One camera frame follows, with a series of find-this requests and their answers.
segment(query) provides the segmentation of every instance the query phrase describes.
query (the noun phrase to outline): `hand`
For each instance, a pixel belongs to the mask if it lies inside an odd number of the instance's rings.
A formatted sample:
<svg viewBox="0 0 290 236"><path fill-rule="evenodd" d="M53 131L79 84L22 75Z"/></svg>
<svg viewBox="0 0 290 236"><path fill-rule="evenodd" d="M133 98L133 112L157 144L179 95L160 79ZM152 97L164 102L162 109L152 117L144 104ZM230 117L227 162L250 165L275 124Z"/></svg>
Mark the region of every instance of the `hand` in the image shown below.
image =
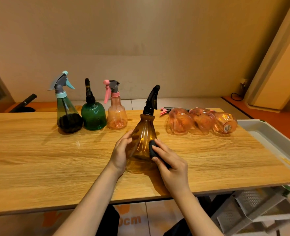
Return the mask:
<svg viewBox="0 0 290 236"><path fill-rule="evenodd" d="M117 174L118 178L124 173L126 167L126 146L132 142L131 134L133 130L124 134L115 144L112 151L111 158L108 162L108 167L112 168Z"/></svg>
<svg viewBox="0 0 290 236"><path fill-rule="evenodd" d="M171 196L176 198L186 193L191 194L187 178L187 162L161 140L155 139L155 143L159 147L152 146L153 150L172 167L172 169L168 169L161 159L158 157L152 158L152 160L157 164L161 178Z"/></svg>

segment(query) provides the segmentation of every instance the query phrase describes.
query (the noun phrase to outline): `wood grain tabletop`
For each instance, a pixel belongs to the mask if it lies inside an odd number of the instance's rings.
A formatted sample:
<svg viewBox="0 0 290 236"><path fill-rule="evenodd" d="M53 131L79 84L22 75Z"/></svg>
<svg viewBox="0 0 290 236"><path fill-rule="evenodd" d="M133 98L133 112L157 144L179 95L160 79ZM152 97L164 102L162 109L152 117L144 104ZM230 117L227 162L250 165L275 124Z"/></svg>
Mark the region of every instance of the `wood grain tabletop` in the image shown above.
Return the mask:
<svg viewBox="0 0 290 236"><path fill-rule="evenodd" d="M107 164L115 142L134 129L142 111L127 111L118 131L81 129L62 134L56 112L0 113L0 214L78 204ZM193 193L290 183L290 170L243 128L230 135L192 128L175 135L155 110L157 137L188 162ZM112 202L169 197L158 169L129 167Z"/></svg>

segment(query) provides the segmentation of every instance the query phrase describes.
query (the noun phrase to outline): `spray nozzle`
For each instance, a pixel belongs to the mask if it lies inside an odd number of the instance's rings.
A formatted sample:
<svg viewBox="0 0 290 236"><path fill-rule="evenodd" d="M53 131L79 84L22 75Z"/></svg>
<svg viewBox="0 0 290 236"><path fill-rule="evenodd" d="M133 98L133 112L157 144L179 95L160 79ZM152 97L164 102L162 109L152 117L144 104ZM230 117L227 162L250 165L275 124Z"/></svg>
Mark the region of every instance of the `spray nozzle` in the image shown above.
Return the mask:
<svg viewBox="0 0 290 236"><path fill-rule="evenodd" d="M85 85L86 85L86 103L95 103L96 99L92 95L92 90L90 89L90 81L88 78L85 79Z"/></svg>
<svg viewBox="0 0 290 236"><path fill-rule="evenodd" d="M50 88L48 90L53 90L55 89L55 94L61 94L65 93L63 90L63 86L67 86L71 89L75 89L71 83L68 81L68 78L66 75L68 74L67 71L63 71L62 74L60 74L50 85Z"/></svg>
<svg viewBox="0 0 290 236"><path fill-rule="evenodd" d="M105 95L105 102L104 103L108 102L110 94L114 98L120 96L120 92L118 90L118 85L120 83L118 81L105 79L104 84L106 85L106 95Z"/></svg>
<svg viewBox="0 0 290 236"><path fill-rule="evenodd" d="M160 86L156 85L153 88L153 90L150 92L146 101L146 105L143 110L143 114L149 114L152 116L154 115L154 109L157 110L157 95L158 95L159 89L160 89Z"/></svg>

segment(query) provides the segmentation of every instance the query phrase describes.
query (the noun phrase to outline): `pink spray bottle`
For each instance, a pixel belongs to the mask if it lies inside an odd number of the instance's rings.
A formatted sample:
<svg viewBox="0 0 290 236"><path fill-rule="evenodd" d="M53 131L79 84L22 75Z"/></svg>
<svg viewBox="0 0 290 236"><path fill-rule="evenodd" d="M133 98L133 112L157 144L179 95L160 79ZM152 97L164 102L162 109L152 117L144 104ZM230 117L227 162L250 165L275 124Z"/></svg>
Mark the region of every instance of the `pink spray bottle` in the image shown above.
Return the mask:
<svg viewBox="0 0 290 236"><path fill-rule="evenodd" d="M111 106L108 109L107 126L110 129L122 129L127 126L127 114L121 104L120 92L118 90L119 82L115 80L104 80L106 85L105 102L111 95Z"/></svg>

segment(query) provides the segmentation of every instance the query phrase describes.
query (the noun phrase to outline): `finger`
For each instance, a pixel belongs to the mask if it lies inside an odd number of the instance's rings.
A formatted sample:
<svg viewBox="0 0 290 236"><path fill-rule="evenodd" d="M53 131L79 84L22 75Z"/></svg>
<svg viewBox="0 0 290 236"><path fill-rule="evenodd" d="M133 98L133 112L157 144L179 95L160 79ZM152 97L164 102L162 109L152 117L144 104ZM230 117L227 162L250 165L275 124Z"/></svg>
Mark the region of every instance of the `finger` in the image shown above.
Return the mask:
<svg viewBox="0 0 290 236"><path fill-rule="evenodd" d="M132 142L132 138L128 138L128 139L122 139L118 145L118 149L119 150L124 150L128 144L130 144Z"/></svg>
<svg viewBox="0 0 290 236"><path fill-rule="evenodd" d="M166 165L162 162L161 159L159 159L158 157L153 157L152 160L156 163L156 165L158 166L158 169L160 171L160 174L166 174L169 172L169 170L167 169Z"/></svg>
<svg viewBox="0 0 290 236"><path fill-rule="evenodd" d="M165 152L169 151L168 146L166 144L163 143L163 141L155 139L155 143L157 144L157 146L159 146L161 149L163 149Z"/></svg>
<svg viewBox="0 0 290 236"><path fill-rule="evenodd" d="M152 149L157 152L158 155L172 167L172 169L177 169L177 161L172 155L166 153L157 146L152 146Z"/></svg>
<svg viewBox="0 0 290 236"><path fill-rule="evenodd" d="M121 142L122 139L128 139L128 138L130 138L132 132L133 132L133 130L130 130L130 131L128 131L126 134L124 134L124 135L123 135L123 136L122 136L122 137L121 137L121 138L116 142L115 146L117 147L117 146L120 144L120 142Z"/></svg>

